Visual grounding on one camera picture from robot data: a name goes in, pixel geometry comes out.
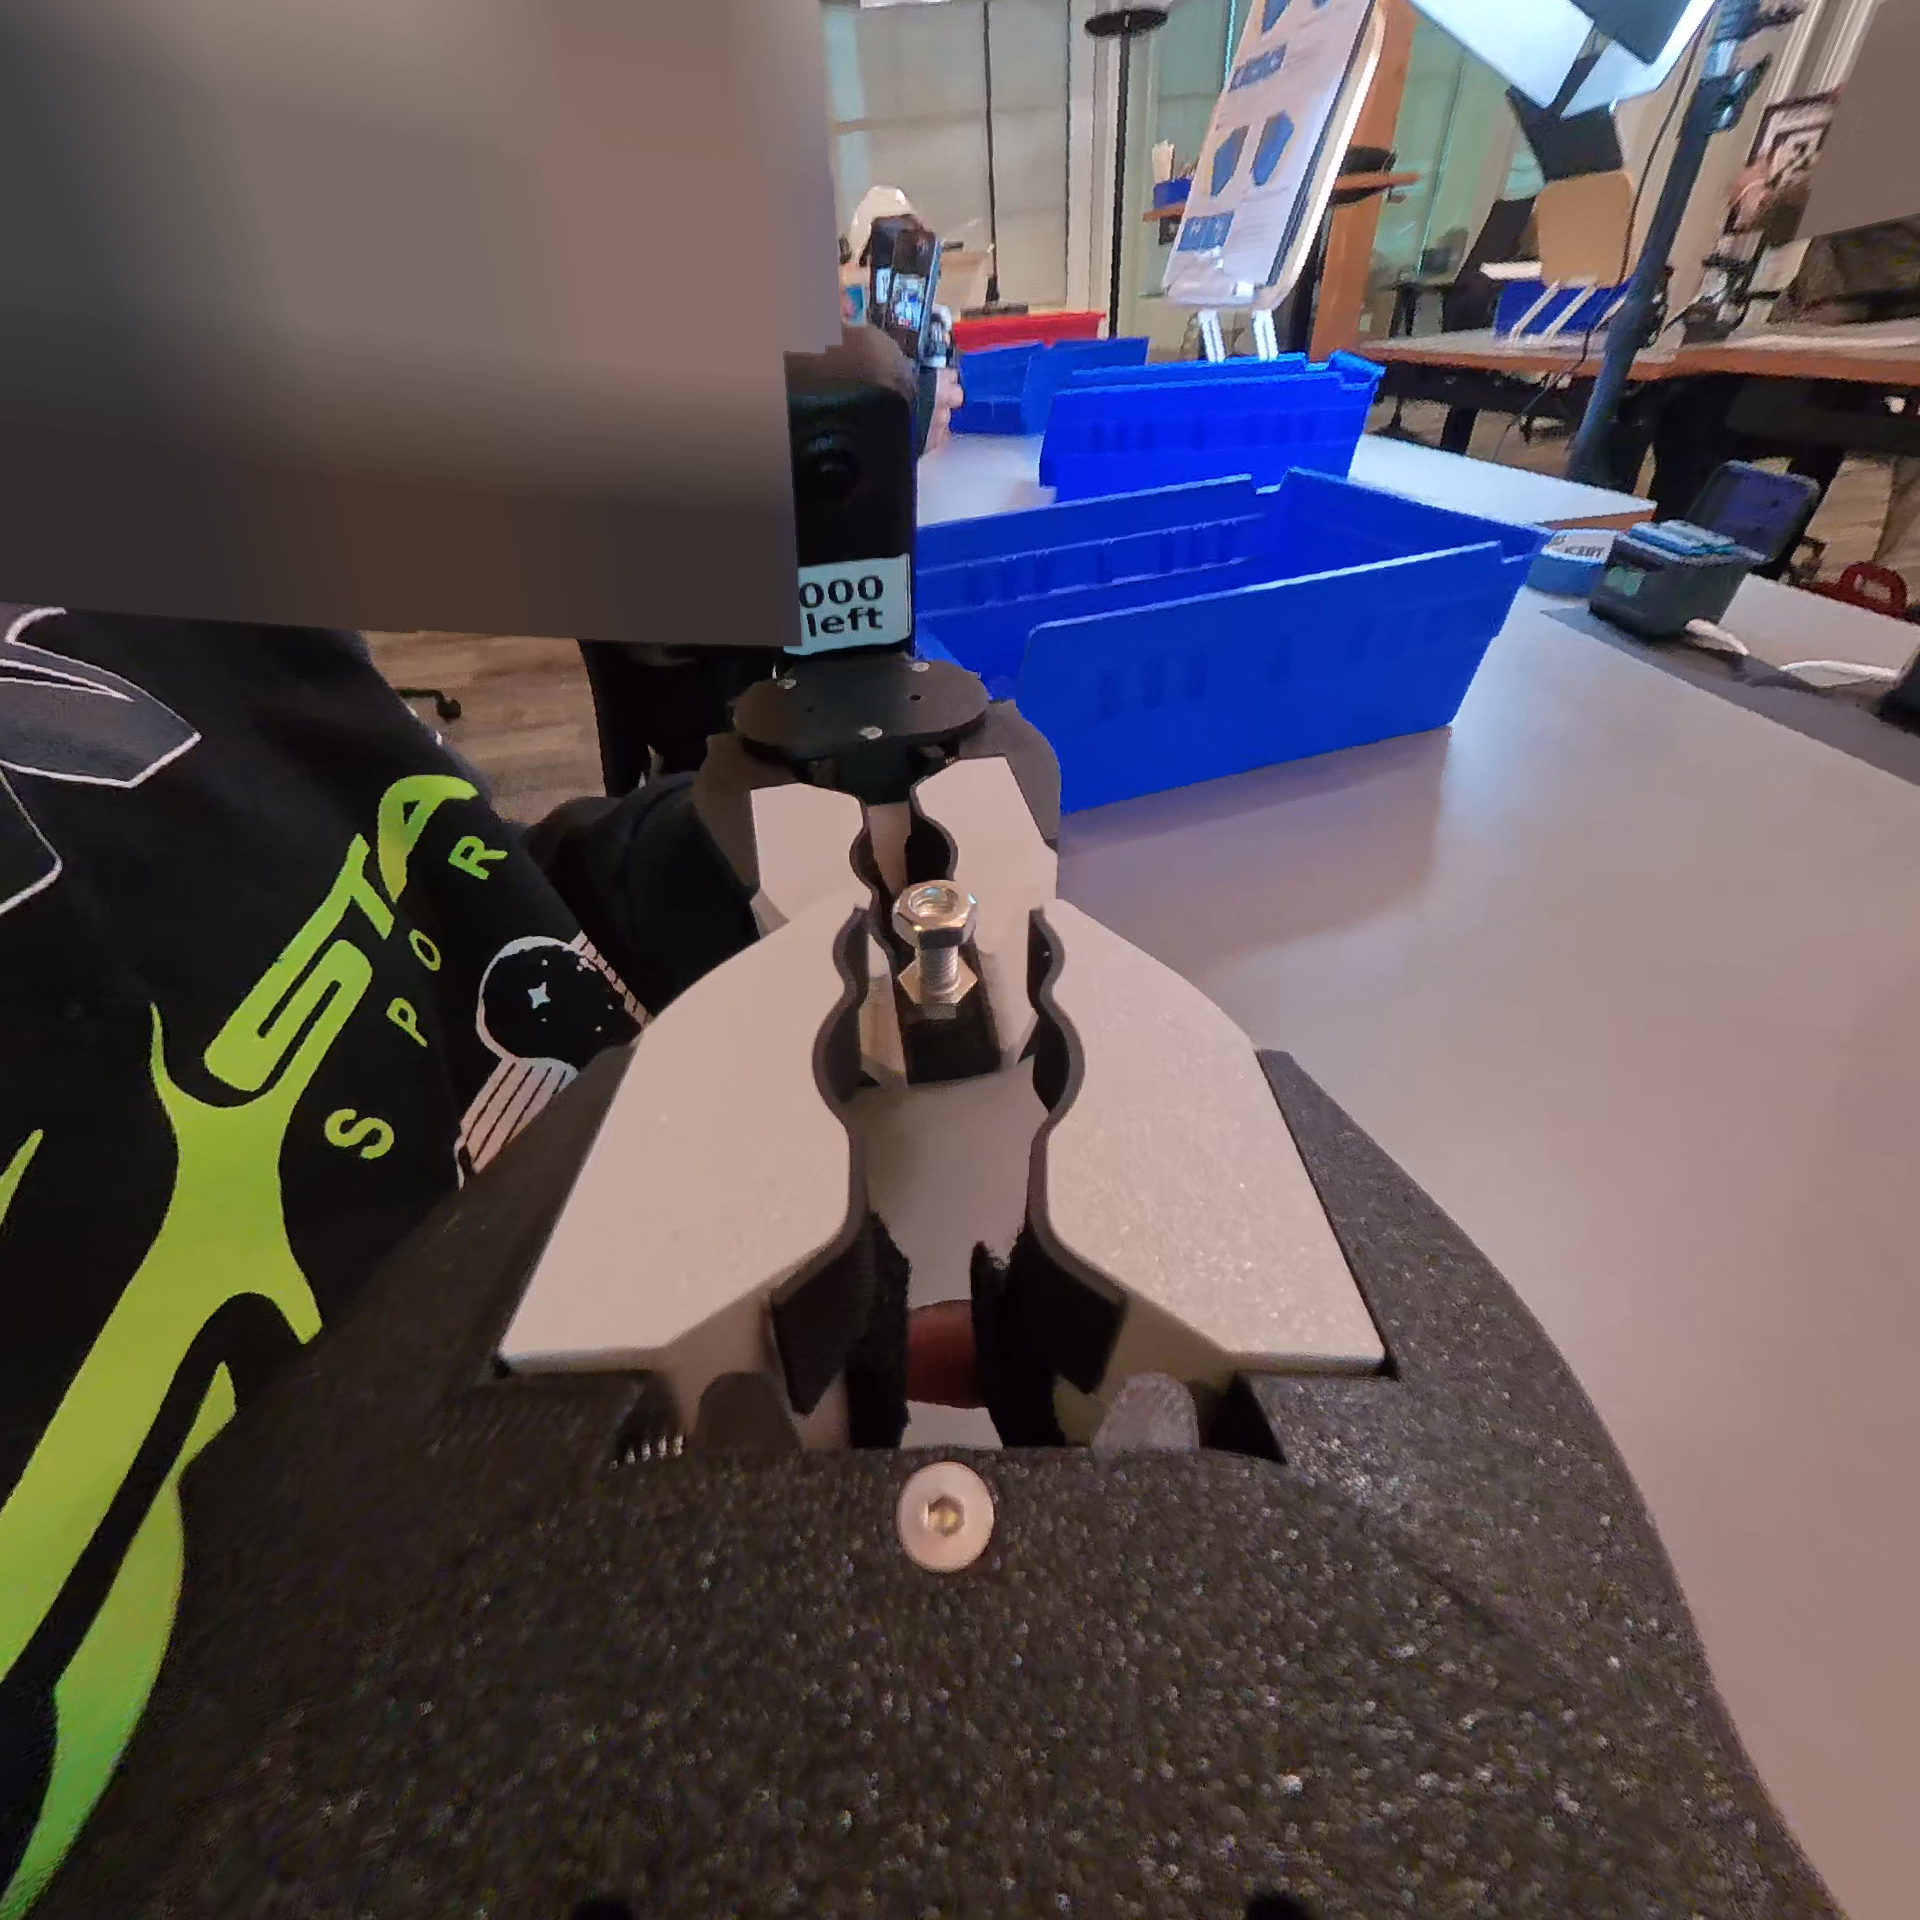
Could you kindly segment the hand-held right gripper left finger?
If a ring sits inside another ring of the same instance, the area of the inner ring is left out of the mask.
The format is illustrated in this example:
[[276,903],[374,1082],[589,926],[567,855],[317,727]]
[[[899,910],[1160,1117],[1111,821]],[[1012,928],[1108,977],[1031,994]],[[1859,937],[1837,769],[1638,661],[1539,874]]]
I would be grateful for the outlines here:
[[680,1430],[731,1375],[800,1435],[904,1429],[904,1259],[860,1121],[874,911],[826,895],[648,1021],[495,1345],[511,1375],[648,1375]]

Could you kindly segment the black office chair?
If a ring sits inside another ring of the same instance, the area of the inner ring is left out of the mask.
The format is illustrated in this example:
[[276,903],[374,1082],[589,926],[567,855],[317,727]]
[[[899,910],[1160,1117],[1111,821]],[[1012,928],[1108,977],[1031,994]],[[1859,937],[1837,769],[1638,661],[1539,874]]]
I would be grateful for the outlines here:
[[391,635],[391,632],[360,632],[358,639],[364,641],[364,650],[367,654],[374,672],[382,680],[392,689],[392,694],[432,729],[453,729],[463,720],[463,701],[448,688],[438,682],[426,682],[418,675],[407,679],[404,667],[418,664],[426,661],[421,649],[426,646],[432,635]]

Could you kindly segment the long wooden desk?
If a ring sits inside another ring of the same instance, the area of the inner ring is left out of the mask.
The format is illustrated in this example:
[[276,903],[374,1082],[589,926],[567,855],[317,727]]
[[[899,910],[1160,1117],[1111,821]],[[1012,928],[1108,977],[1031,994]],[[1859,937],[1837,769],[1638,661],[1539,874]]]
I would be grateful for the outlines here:
[[[1360,342],[1382,365],[1381,400],[1422,400],[1468,416],[1579,426],[1600,376],[1602,336],[1483,328]],[[1571,481],[1640,490],[1687,507],[1724,458],[1915,456],[1915,320],[1759,327],[1717,342],[1669,337],[1637,353],[1591,455],[1567,451]]]

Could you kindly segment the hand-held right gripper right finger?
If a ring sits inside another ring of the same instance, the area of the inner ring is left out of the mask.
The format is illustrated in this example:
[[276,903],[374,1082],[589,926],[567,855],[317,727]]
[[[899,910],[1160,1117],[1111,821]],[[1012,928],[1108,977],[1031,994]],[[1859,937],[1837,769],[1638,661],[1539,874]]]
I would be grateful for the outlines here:
[[999,1435],[1096,1435],[1167,1381],[1197,1435],[1256,1378],[1390,1373],[1390,1347],[1259,1048],[1068,903],[1031,911],[1043,1115],[1005,1256],[976,1249],[976,1367]]

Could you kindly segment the roll-up banner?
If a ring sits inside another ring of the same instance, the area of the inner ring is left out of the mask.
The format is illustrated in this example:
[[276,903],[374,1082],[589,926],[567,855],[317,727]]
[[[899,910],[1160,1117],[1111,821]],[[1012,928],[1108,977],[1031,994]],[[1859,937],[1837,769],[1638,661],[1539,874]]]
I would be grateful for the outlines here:
[[1247,2],[1160,295],[1277,305],[1304,269],[1382,49],[1374,2]]

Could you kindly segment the studio light on stand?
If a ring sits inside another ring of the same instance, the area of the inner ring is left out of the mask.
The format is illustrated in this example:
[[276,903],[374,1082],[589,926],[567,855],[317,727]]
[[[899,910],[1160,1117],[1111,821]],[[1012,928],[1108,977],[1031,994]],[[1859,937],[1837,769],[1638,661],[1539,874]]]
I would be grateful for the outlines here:
[[1628,282],[1600,331],[1586,456],[1637,353],[1666,313],[1672,242],[1709,144],[1732,128],[1768,67],[1746,42],[1800,5],[1759,2],[1460,2],[1420,5],[1503,83],[1539,182],[1494,202],[1442,295],[1444,331],[1491,328],[1498,279]]

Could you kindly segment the person's left forearm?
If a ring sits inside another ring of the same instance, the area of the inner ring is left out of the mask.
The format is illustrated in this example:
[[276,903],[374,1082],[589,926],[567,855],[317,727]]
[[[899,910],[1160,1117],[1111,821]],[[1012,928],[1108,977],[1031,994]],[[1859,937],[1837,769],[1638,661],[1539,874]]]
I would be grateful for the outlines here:
[[751,890],[703,827],[693,774],[570,800],[520,842],[648,1014],[758,938]]

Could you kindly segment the black floor lamp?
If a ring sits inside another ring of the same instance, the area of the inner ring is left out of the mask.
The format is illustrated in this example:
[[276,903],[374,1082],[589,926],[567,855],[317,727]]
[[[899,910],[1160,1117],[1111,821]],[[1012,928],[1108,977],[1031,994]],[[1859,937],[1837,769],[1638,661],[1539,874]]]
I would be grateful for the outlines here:
[[1106,337],[1120,336],[1122,279],[1125,279],[1125,242],[1128,223],[1128,150],[1131,150],[1131,105],[1133,105],[1133,61],[1141,40],[1157,35],[1167,22],[1166,5],[1122,2],[1095,5],[1085,22],[1085,35],[1095,47],[1095,59],[1108,67],[1111,81],[1111,182],[1108,182],[1108,272],[1106,272]]

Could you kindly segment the dark blue bag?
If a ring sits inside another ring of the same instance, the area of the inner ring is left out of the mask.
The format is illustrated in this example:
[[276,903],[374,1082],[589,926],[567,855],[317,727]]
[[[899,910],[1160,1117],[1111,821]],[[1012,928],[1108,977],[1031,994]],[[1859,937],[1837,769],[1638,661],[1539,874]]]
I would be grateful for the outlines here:
[[1684,519],[1757,555],[1763,577],[1783,577],[1816,511],[1821,483],[1799,470],[1726,461],[1711,470]]

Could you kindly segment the blue plastic bin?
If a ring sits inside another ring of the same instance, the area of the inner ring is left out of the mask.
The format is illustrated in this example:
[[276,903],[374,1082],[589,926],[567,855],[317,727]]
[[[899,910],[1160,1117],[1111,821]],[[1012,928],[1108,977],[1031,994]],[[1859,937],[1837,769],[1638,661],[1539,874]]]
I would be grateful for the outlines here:
[[1082,373],[1141,368],[1144,336],[1076,342],[1007,342],[958,353],[962,400],[950,410],[955,435],[1032,439],[1044,433],[1053,398]]
[[1386,369],[1351,352],[1312,363],[1155,363],[1076,373],[1056,392],[1038,479],[1058,499],[1291,470],[1349,474]]
[[1062,810],[1452,727],[1548,541],[1316,470],[923,526],[917,618]]
[[1626,302],[1628,282],[1591,279],[1494,279],[1498,302],[1492,334],[1501,341],[1522,337],[1554,342],[1586,337],[1610,328]]

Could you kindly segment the black and blue device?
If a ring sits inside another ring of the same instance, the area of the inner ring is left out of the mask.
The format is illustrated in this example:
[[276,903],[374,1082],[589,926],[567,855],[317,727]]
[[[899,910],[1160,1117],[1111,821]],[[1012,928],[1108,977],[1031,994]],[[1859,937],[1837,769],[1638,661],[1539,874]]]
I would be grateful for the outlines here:
[[1621,529],[1591,585],[1589,607],[1643,639],[1677,639],[1699,618],[1719,624],[1763,553],[1684,519]]

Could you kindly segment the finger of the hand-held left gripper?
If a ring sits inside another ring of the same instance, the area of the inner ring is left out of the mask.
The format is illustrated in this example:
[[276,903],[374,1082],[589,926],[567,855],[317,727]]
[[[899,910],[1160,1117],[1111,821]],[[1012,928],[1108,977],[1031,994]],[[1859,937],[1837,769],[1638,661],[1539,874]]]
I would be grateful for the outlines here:
[[952,759],[919,779],[910,815],[926,845],[910,856],[914,874],[950,879],[978,907],[1043,907],[1056,898],[1058,853],[1005,755]]
[[892,907],[904,883],[907,805],[868,805],[823,786],[751,790],[757,887],[751,911],[764,937],[804,910],[861,904],[868,928],[868,994],[860,1013],[861,1070],[874,1082],[904,1081],[895,1007]]

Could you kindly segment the black printed shirt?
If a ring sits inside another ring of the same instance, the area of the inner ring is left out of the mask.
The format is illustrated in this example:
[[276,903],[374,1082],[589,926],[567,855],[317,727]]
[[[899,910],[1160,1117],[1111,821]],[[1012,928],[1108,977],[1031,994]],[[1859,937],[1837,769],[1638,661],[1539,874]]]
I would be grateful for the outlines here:
[[5,602],[5,1915],[175,1626],[181,1481],[648,1016],[350,631]]

